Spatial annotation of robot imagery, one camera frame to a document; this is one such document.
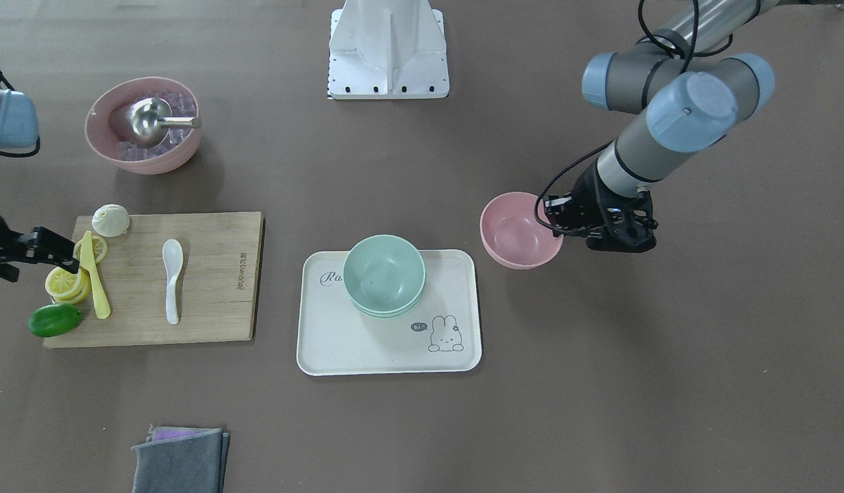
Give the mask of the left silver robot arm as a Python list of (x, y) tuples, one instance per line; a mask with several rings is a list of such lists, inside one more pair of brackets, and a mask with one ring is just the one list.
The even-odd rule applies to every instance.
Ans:
[(536, 222), (554, 237), (584, 238), (589, 249), (644, 253), (658, 222), (651, 187), (726, 137), (769, 102), (775, 72), (751, 53), (707, 63), (732, 34), (775, 1), (694, 1), (623, 53), (597, 54), (582, 76), (584, 99), (633, 115), (566, 194), (544, 190)]

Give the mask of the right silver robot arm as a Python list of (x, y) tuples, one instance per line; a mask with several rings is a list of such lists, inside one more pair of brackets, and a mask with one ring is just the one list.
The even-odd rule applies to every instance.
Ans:
[[(15, 90), (0, 68), (0, 156), (30, 158), (39, 153), (40, 134), (36, 106), (27, 94)], [(79, 271), (73, 256), (75, 243), (45, 227), (18, 233), (0, 215), (0, 278), (15, 283), (17, 262), (48, 264), (71, 274)]]

